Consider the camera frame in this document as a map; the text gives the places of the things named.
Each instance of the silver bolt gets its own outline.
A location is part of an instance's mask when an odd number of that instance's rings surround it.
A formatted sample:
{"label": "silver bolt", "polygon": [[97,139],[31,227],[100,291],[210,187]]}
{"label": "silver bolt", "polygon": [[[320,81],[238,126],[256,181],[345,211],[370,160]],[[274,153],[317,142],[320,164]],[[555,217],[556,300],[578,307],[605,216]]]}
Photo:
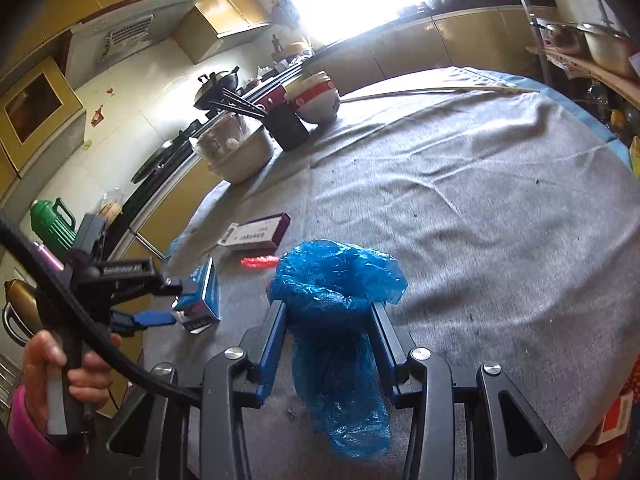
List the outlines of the silver bolt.
{"label": "silver bolt", "polygon": [[498,363],[487,361],[482,365],[482,370],[489,375],[498,375],[502,371],[502,367]]}
{"label": "silver bolt", "polygon": [[431,357],[431,352],[426,348],[418,347],[411,350],[411,357],[413,357],[417,361],[426,361],[429,357]]}
{"label": "silver bolt", "polygon": [[244,355],[244,350],[242,350],[239,346],[232,346],[231,348],[227,348],[225,350],[225,357],[227,359],[239,359]]}
{"label": "silver bolt", "polygon": [[164,375],[169,375],[173,369],[174,367],[171,363],[160,363],[154,366],[154,369],[151,370],[151,373],[153,375],[164,376]]}

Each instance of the black countertop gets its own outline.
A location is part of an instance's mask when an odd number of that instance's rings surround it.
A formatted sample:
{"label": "black countertop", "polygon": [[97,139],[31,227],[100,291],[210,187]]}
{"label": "black countertop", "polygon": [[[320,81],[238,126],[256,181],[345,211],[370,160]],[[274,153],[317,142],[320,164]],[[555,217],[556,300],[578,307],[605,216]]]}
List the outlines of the black countertop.
{"label": "black countertop", "polygon": [[[531,0],[533,6],[543,7],[555,7],[556,0]],[[398,25],[414,22],[417,20],[423,20],[424,18],[436,17],[448,12],[457,12],[459,10],[473,10],[482,9],[485,7],[501,7],[501,6],[516,6],[520,5],[520,0],[459,0],[452,2],[449,5],[442,6],[438,10],[425,9],[415,14],[408,16],[402,16],[391,22],[384,23],[379,27],[372,28],[366,32],[363,32],[357,36],[351,38],[345,38],[340,41],[335,41],[325,47],[319,49],[316,54],[307,59],[305,62],[296,66],[290,67],[283,73],[275,77],[274,79],[267,81],[265,84],[258,86],[251,90],[244,98],[248,101],[255,103],[259,98],[273,89],[281,82],[290,79],[300,72],[302,72],[311,62],[317,60],[323,56],[327,56],[330,53],[339,50],[340,47],[347,46],[353,41],[359,39],[365,39],[369,35],[377,35],[386,30],[392,30]],[[212,120],[207,121],[202,127],[194,134],[195,137],[199,137],[204,131],[211,127],[211,125],[226,112],[222,112],[214,117]],[[162,185],[171,178],[175,171],[191,156],[193,151],[191,145],[185,142],[178,148],[178,150],[169,158],[165,165],[152,176],[148,177],[131,195],[131,197],[122,206],[122,213],[116,217],[111,226],[109,227],[104,243],[104,254],[111,254],[116,248],[122,237],[127,233],[127,229],[130,224],[136,219],[138,214],[142,211],[145,205],[153,198]]]}

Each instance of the wooden board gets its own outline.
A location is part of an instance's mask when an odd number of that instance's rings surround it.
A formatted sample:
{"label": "wooden board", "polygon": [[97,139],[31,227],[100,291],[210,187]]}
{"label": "wooden board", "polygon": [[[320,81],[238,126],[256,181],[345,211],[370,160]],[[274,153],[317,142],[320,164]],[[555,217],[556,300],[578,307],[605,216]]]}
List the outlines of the wooden board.
{"label": "wooden board", "polygon": [[[527,47],[527,51],[532,54],[538,54],[538,50],[534,47]],[[627,101],[629,101],[636,108],[640,108],[640,84],[635,81],[630,81],[618,75],[615,75],[608,70],[603,69],[601,66],[596,65],[592,60],[580,59],[578,57],[568,56],[567,54],[561,54],[551,48],[546,48],[545,53],[549,59],[559,59],[574,65],[587,75],[590,75],[594,79],[604,83],[614,92],[622,95]]]}

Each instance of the red plastic wrapper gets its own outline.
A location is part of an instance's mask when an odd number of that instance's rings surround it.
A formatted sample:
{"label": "red plastic wrapper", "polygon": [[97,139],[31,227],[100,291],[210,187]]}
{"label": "red plastic wrapper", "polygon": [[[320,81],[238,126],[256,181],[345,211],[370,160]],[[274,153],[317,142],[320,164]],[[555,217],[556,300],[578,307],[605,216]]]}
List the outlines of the red plastic wrapper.
{"label": "red plastic wrapper", "polygon": [[273,269],[278,265],[279,256],[256,256],[255,258],[243,258],[240,265],[245,269]]}

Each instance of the green thermos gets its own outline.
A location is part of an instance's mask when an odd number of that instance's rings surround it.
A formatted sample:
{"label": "green thermos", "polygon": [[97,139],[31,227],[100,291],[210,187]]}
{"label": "green thermos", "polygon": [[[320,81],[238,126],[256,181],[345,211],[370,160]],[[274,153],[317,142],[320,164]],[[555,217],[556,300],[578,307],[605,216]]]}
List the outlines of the green thermos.
{"label": "green thermos", "polygon": [[[69,222],[58,212],[59,209],[65,213]],[[76,219],[69,208],[61,198],[57,198],[55,202],[36,200],[31,204],[30,211],[33,232],[59,260],[63,260],[76,239]]]}

